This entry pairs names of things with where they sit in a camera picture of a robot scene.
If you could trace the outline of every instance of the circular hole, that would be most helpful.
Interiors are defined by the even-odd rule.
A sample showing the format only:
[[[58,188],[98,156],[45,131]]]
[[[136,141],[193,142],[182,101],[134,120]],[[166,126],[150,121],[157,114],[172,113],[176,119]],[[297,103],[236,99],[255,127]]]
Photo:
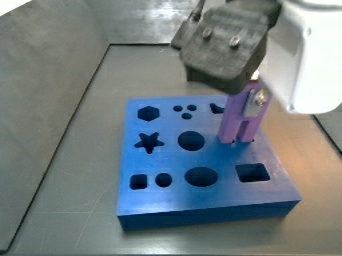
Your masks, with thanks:
[[[154,183],[158,187],[165,188],[172,183],[172,177],[168,173],[158,173],[154,177]]]
[[[188,109],[189,111],[194,111],[194,110],[197,109],[197,107],[196,107],[194,105],[188,105],[188,106],[186,106],[186,109]]]
[[[185,119],[185,120],[190,119],[190,117],[192,117],[192,115],[189,113],[184,113],[181,115],[181,118]]]
[[[180,112],[182,110],[181,106],[173,106],[173,111]]]
[[[196,151],[202,148],[205,140],[197,132],[188,131],[178,135],[177,144],[182,149]]]
[[[185,172],[185,181],[194,187],[208,187],[217,181],[217,173],[207,167],[194,167]]]

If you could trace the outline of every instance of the shape sorter box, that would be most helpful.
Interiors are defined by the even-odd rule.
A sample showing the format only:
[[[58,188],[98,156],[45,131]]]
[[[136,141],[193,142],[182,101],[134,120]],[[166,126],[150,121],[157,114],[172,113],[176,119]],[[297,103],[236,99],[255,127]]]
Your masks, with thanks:
[[[259,130],[221,144],[227,96],[126,103],[116,215],[124,230],[284,216],[300,195]]]

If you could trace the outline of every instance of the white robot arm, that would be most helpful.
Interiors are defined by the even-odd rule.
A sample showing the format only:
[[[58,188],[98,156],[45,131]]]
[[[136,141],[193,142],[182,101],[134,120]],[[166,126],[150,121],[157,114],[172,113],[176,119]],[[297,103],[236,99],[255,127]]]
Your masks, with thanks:
[[[340,0],[281,1],[259,72],[291,113],[328,112],[342,102],[340,24]]]
[[[196,27],[189,19],[170,43],[181,48],[188,80],[236,94],[259,67],[259,81],[289,113],[337,107],[340,0],[232,0],[207,11]]]

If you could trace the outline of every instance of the hexagonal hole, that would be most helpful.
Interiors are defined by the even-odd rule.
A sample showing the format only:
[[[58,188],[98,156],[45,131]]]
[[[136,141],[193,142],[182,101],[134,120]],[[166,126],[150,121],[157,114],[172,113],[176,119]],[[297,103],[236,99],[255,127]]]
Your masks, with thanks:
[[[158,116],[160,116],[158,109],[154,107],[146,106],[137,110],[137,118],[146,122],[150,122]]]

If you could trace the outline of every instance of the gray table surface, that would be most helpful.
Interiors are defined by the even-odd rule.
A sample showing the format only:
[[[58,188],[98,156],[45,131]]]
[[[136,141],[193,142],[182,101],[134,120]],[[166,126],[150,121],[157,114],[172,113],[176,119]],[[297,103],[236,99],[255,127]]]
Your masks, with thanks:
[[[272,101],[263,130],[303,196],[285,218],[121,231],[114,216],[125,101],[217,94],[177,52],[112,46],[7,255],[342,254],[342,162],[309,116]]]

